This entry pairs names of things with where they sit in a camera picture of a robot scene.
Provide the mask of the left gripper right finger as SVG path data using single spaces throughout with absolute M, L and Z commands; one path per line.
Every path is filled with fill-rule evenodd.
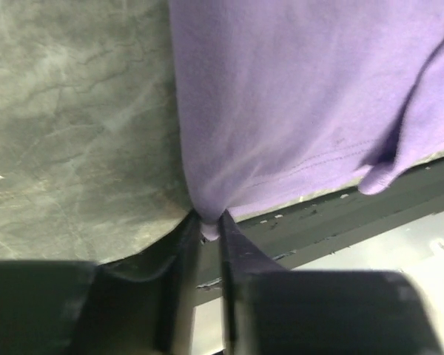
M 396 271 L 291 271 L 221 216 L 225 354 L 443 354 Z

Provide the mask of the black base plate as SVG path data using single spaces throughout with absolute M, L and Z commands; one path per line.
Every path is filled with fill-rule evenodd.
M 295 268 L 430 214 L 444 212 L 444 158 L 416 166 L 377 195 L 354 187 L 238 223 L 264 254 Z

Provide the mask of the purple t shirt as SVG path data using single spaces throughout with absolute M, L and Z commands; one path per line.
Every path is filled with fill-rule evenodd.
M 444 151 L 444 1 L 171 1 L 181 151 L 206 239 Z

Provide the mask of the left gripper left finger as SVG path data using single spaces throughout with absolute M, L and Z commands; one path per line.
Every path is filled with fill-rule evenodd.
M 189 354 L 199 220 L 130 257 L 0 261 L 0 354 Z

